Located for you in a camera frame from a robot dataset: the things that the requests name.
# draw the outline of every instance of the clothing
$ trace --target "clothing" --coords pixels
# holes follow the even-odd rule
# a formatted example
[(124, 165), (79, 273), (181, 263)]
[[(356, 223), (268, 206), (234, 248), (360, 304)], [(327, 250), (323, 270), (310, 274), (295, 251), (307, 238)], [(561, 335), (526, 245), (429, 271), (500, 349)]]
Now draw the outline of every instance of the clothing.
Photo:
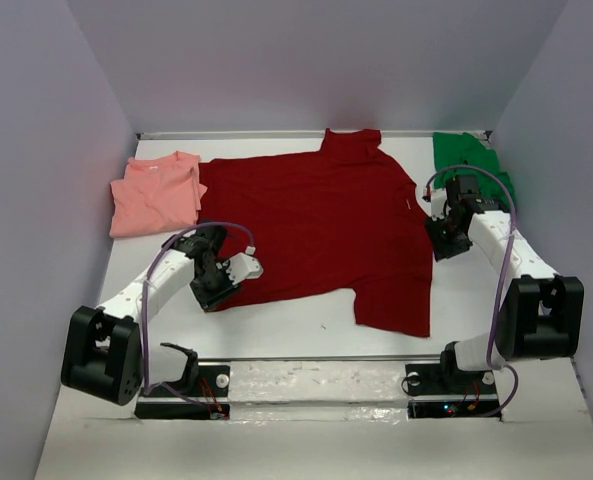
[[(380, 132), (327, 130), (318, 152), (213, 160), (200, 218), (245, 225), (263, 275), (221, 309), (356, 292), (358, 324), (426, 337), (432, 247), (414, 182), (379, 150)], [(247, 245), (230, 231), (229, 257)]]
[(130, 158), (125, 178), (111, 182), (115, 212), (110, 236), (133, 237), (178, 230), (198, 220), (200, 157), (175, 152), (156, 160)]
[[(492, 173), (507, 187), (512, 199), (516, 200), (512, 181), (507, 173), (500, 170), (498, 156), (494, 150), (485, 148), (476, 137), (469, 133), (463, 133), (462, 135), (434, 133), (434, 167), (436, 170), (438, 171), (442, 168), (459, 164), (473, 165)], [(478, 186), (483, 196), (497, 198), (505, 201), (506, 204), (508, 203), (505, 200), (505, 194), (496, 182), (482, 173), (471, 170), (451, 170), (445, 172), (439, 177), (436, 177), (434, 187), (443, 188), (445, 181), (457, 173), (476, 175)]]

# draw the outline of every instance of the green cloth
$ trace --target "green cloth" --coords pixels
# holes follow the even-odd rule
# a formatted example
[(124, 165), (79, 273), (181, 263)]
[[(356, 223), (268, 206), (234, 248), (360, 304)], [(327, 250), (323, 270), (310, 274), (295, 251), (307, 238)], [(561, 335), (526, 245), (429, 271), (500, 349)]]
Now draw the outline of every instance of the green cloth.
[[(494, 150), (485, 148), (485, 146), (469, 133), (462, 135), (452, 133), (434, 133), (434, 167), (436, 171), (449, 167), (451, 165), (459, 164), (472, 165), (487, 170), (489, 173), (495, 175), (509, 191), (512, 199), (516, 201), (514, 194), (514, 186), (512, 185), (509, 175), (506, 172), (501, 172), (500, 164), (498, 163), (498, 156)], [(456, 174), (473, 174), (478, 178), (478, 186), (485, 197), (497, 198), (505, 200), (505, 195), (500, 186), (491, 178), (482, 173), (473, 172), (471, 170), (451, 170), (436, 177), (434, 180), (434, 188), (443, 188), (445, 181), (449, 180)]]

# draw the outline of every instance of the purple-gray wall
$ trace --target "purple-gray wall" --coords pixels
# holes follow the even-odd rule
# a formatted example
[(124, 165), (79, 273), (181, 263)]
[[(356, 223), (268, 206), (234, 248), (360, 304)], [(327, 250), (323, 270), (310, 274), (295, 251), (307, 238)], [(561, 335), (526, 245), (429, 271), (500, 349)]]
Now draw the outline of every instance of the purple-gray wall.
[(493, 128), (565, 0), (67, 0), (137, 131)]
[(62, 0), (0, 0), (0, 479), (33, 478), (135, 138)]
[(519, 227), (585, 284), (577, 361), (593, 416), (593, 0), (570, 0), (492, 142), (516, 186)]

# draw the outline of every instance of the shirt sleeve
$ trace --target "shirt sleeve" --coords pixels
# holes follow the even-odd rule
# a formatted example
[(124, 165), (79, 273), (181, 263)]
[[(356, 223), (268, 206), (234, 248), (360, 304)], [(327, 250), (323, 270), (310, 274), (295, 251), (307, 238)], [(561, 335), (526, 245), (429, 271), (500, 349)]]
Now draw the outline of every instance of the shirt sleeve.
[(431, 263), (426, 275), (392, 275), (366, 279), (356, 286), (356, 323), (429, 337)]

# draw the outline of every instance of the wall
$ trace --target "wall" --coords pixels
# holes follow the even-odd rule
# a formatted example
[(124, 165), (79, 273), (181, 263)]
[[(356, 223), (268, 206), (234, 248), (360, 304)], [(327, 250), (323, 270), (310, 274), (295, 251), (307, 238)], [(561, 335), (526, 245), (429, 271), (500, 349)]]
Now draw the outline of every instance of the wall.
[(519, 225), (585, 284), (578, 367), (593, 415), (593, 0), (571, 0), (492, 136)]
[(493, 128), (565, 0), (68, 0), (137, 131)]
[(0, 479), (34, 476), (134, 140), (66, 4), (0, 0)]

